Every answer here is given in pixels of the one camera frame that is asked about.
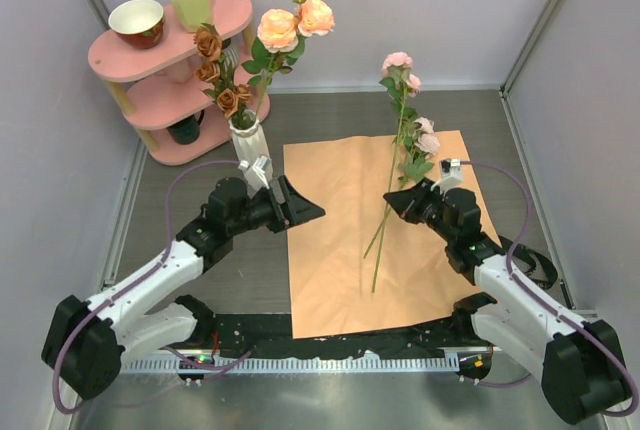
paper sheet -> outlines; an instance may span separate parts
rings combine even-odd
[[[438,132],[437,162],[468,160],[459,131]],[[352,137],[285,145],[285,173],[326,216],[287,232],[293,336],[317,337],[414,325],[451,315],[453,304],[479,289],[449,266],[445,243],[426,225],[387,219],[375,293],[377,242],[362,256],[384,212],[393,136]],[[497,235],[469,166],[464,184],[476,193],[483,230]],[[393,190],[398,183],[394,177]]]

cable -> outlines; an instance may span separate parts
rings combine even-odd
[[[123,295],[125,295],[131,289],[137,287],[146,279],[148,279],[151,275],[156,273],[156,271],[158,271],[158,269],[160,269],[162,265],[164,265],[164,263],[169,258],[169,255],[171,254],[171,245],[173,243],[173,226],[171,224],[170,199],[178,182],[180,182],[184,177],[186,177],[189,173],[195,170],[198,170],[204,167],[214,167],[214,166],[220,166],[220,165],[237,166],[238,162],[234,160],[213,160],[209,162],[199,163],[197,165],[193,165],[192,167],[187,168],[184,172],[180,173],[180,175],[178,175],[174,179],[171,185],[169,185],[169,189],[167,190],[167,194],[165,196],[165,201],[164,201],[164,209],[165,209],[164,217],[165,217],[165,225],[167,228],[167,244],[165,245],[165,251],[160,257],[160,260],[153,267],[151,267],[147,272],[145,272],[140,277],[135,279],[133,282],[131,282],[126,287],[124,287],[122,290],[116,292],[110,299],[106,299],[104,302],[98,305],[92,312],[90,312],[86,317],[84,317],[80,321],[78,326],[76,326],[71,331],[71,333],[65,340],[64,344],[62,345],[62,348],[60,349],[60,353],[58,353],[58,358],[56,359],[56,363],[53,368],[53,381],[52,381],[53,402],[60,413],[63,413],[65,415],[71,415],[77,412],[78,410],[80,410],[80,408],[82,408],[82,405],[84,403],[84,402],[81,402],[73,408],[68,408],[62,402],[62,397],[60,395],[60,373],[62,371],[62,363],[64,362],[64,359],[67,356],[67,352],[69,351],[71,344],[76,339],[76,337],[80,334],[80,332],[87,326],[87,324],[93,319],[93,317],[97,316],[102,310],[107,308],[109,305],[114,303],[116,300],[120,299]]]
[[[489,387],[489,388],[513,388],[513,387],[517,387],[518,385],[528,382],[529,380],[531,380],[533,378],[533,375],[531,375],[530,373],[527,373],[524,377],[514,381],[514,382],[507,382],[507,383],[495,383],[495,382],[485,382],[483,380],[478,380],[478,379],[474,379],[474,378],[469,378],[469,377],[462,377],[464,380],[466,380],[467,382],[473,382],[474,385],[478,385],[480,387]]]
[[[250,355],[251,355],[251,352],[247,352],[244,355],[242,355],[240,358],[238,358],[235,362],[233,362],[233,363],[231,363],[229,365],[225,365],[224,367],[218,367],[218,369],[221,370],[219,373],[206,375],[201,380],[201,382],[202,383],[206,383],[206,382],[214,382],[216,380],[219,380],[224,375],[226,375],[231,370],[233,370],[235,367],[237,367],[242,362],[244,362],[247,358],[249,358]],[[111,403],[110,405],[112,407],[115,407],[115,408],[125,408],[125,409],[142,407],[144,405],[147,405],[148,403],[151,403],[153,400],[155,400],[156,398],[164,395],[165,393],[170,392],[174,388],[181,387],[183,385],[184,385],[184,382],[182,380],[178,380],[177,382],[174,382],[171,385],[166,386],[165,388],[157,391],[156,393],[154,393],[150,397],[147,397],[147,398],[145,398],[145,399],[143,399],[143,400],[141,400],[139,402],[136,402],[136,403]],[[91,408],[90,408],[89,413],[87,414],[87,417],[85,418],[84,423],[82,425],[83,430],[88,430],[89,422],[91,421],[91,418],[93,417],[94,413],[96,412],[96,410],[98,409],[99,406],[100,406],[100,404],[99,404],[99,402],[97,400],[92,400]]]
[[[631,415],[633,412],[635,412],[638,409],[638,404],[640,403],[640,395],[638,394],[638,386],[636,385],[635,380],[633,379],[629,371],[625,368],[625,366],[622,364],[622,362],[611,352],[611,350],[605,347],[600,341],[598,341],[598,339],[596,339],[593,335],[587,332],[587,330],[585,330],[582,326],[578,325],[577,323],[568,319],[564,315],[560,314],[554,307],[552,307],[547,302],[545,302],[542,298],[540,298],[532,289],[530,289],[525,284],[524,281],[520,279],[518,274],[514,273],[513,252],[515,251],[516,246],[520,243],[520,240],[524,236],[527,230],[527,227],[529,226],[529,220],[531,219],[531,213],[532,213],[531,197],[529,195],[529,191],[527,190],[527,187],[511,172],[497,165],[493,165],[491,163],[481,163],[481,162],[472,162],[472,161],[461,161],[460,164],[485,167],[485,168],[497,170],[503,175],[506,175],[507,177],[509,177],[511,180],[513,180],[513,182],[515,182],[516,185],[518,185],[518,187],[520,188],[520,191],[522,192],[522,195],[524,196],[527,202],[527,213],[524,220],[524,224],[522,225],[522,229],[520,230],[520,233],[518,233],[516,238],[513,240],[513,243],[507,250],[507,257],[506,257],[507,273],[511,278],[513,278],[513,281],[516,282],[516,284],[522,290],[524,290],[524,292],[527,293],[534,301],[540,304],[542,308],[544,308],[549,313],[554,315],[556,319],[558,319],[559,321],[562,321],[563,323],[566,323],[567,325],[569,325],[572,329],[574,329],[576,332],[582,335],[587,341],[593,344],[600,352],[602,352],[604,356],[607,357],[609,361],[611,361],[611,363],[616,367],[616,369],[618,369],[618,371],[622,374],[624,379],[627,381],[627,384],[631,389],[631,404],[629,405],[629,407],[620,411],[605,410],[604,412],[602,412],[602,414],[607,417],[627,417]]]

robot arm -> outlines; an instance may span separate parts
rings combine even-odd
[[[233,237],[266,226],[273,233],[324,215],[324,210],[299,195],[286,177],[267,182],[265,157],[253,165],[242,162],[246,181],[256,191],[249,197],[245,181],[220,180],[201,207],[200,215],[172,242],[164,264],[162,254],[117,285],[81,301],[71,295],[56,308],[42,350],[42,360],[54,368],[61,348],[78,323],[105,302],[73,341],[64,356],[61,377],[84,400],[102,393],[123,364],[175,342],[201,344],[213,333],[214,315],[191,296],[182,296],[155,314],[146,313],[172,291],[210,270],[233,249]],[[122,298],[122,289],[139,282]]]
[[[425,223],[440,235],[453,269],[486,292],[457,302],[454,315],[526,368],[567,423],[628,399],[631,390],[620,371],[571,324],[586,330],[624,365],[615,330],[603,320],[586,322],[515,265],[510,272],[504,250],[482,231],[474,193],[454,188],[462,182],[460,161],[442,161],[441,170],[438,182],[425,178],[384,198],[403,220]]]

gray table surface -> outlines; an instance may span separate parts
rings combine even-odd
[[[422,116],[434,120],[436,130],[460,130],[472,160],[503,166],[524,180],[524,173],[497,91],[422,92],[412,102]],[[283,145],[335,140],[355,135],[395,133],[395,117],[384,93],[323,93],[274,95],[264,132],[276,174],[283,171]],[[226,143],[196,162],[235,158]],[[164,197],[171,181],[184,170],[167,167],[148,157],[140,181],[121,258],[118,280],[157,255],[166,241]],[[177,230],[193,219],[207,201],[216,181],[233,175],[231,169],[206,169],[192,173],[176,189],[172,217]],[[525,215],[518,188],[492,170],[476,169],[491,219],[498,233],[515,237]],[[537,217],[524,243],[547,253]],[[171,294],[191,294],[216,312],[289,312],[289,276],[286,234],[266,229],[235,238],[234,251],[197,281]],[[559,298],[559,292],[553,293]]]
[[[471,159],[499,164],[524,179],[498,92],[423,92],[419,113],[437,130],[460,130]],[[264,122],[277,173],[283,170],[286,143],[333,140],[355,135],[394,133],[394,117],[382,93],[294,94],[272,97]],[[235,157],[225,144],[198,161]],[[184,170],[148,158],[129,226],[118,279],[129,275],[162,250],[166,239],[163,201],[170,182]],[[175,228],[194,218],[215,182],[231,170],[202,170],[177,189]],[[515,236],[524,219],[524,199],[505,177],[476,171],[497,231]],[[546,253],[537,218],[524,243]],[[177,295],[190,293],[216,312],[287,312],[290,310],[286,235],[255,231],[235,240],[235,250]],[[493,381],[511,381],[522,369],[497,354]],[[544,401],[540,387],[528,382],[512,390],[460,384],[453,375],[229,375],[202,388],[180,386],[147,405],[118,409],[113,402],[139,402],[175,383],[177,377],[120,376],[94,405],[87,405],[72,428],[112,429],[491,429],[564,430]],[[578,427],[605,428],[601,417]]]

pink shelf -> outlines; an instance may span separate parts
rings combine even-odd
[[[257,101],[250,105],[255,110]],[[258,116],[263,121],[269,114],[269,96],[265,95]],[[151,152],[151,156],[165,165],[182,165],[197,158],[209,150],[222,145],[231,138],[229,123],[222,112],[212,105],[205,110],[204,120],[200,126],[200,137],[190,145],[179,145],[173,141],[167,130],[154,130],[151,135],[159,145],[159,149]]]
[[[211,0],[213,23],[223,39],[241,32],[251,22],[251,0]],[[173,7],[164,7],[162,41],[148,50],[136,50],[112,30],[99,36],[89,49],[89,65],[103,80],[133,82],[152,75],[196,53],[193,34],[180,26]]]
[[[238,51],[236,85],[247,83],[251,77],[240,65],[249,59],[249,55],[242,45],[238,45]],[[211,85],[195,77],[186,83],[170,83],[155,76],[145,78],[127,92],[135,111],[124,116],[131,125],[144,130],[166,128],[211,105],[211,99],[202,93],[206,88],[211,88]]]

